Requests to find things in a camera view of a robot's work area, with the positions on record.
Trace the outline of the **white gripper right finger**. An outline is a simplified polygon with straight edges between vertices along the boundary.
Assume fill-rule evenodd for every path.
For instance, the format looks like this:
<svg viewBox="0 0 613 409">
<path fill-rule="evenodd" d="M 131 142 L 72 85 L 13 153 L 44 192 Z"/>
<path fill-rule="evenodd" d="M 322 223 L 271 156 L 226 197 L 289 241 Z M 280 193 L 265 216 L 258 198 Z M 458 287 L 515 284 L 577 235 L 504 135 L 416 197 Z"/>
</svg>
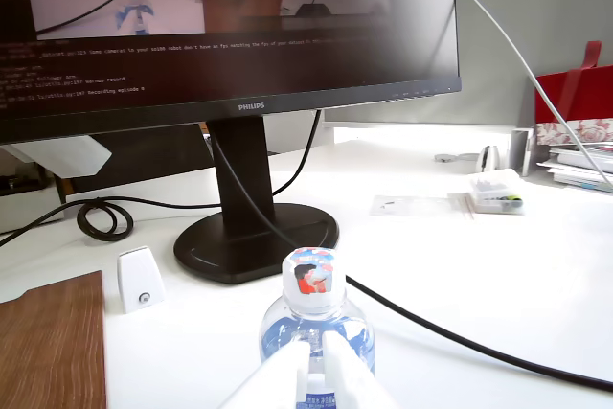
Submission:
<svg viewBox="0 0 613 409">
<path fill-rule="evenodd" d="M 323 334 L 323 356 L 326 385 L 334 392 L 337 408 L 399 408 L 338 332 Z"/>
</svg>

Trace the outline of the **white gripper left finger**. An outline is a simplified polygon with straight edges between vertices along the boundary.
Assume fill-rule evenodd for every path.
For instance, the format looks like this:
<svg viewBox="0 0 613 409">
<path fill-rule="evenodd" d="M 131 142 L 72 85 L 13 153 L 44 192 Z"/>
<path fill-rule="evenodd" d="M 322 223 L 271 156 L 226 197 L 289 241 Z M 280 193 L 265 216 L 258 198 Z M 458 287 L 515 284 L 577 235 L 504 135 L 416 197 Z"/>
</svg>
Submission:
<svg viewBox="0 0 613 409">
<path fill-rule="evenodd" d="M 221 409 L 296 409 L 307 398 L 310 345 L 291 342 L 263 362 Z"/>
</svg>

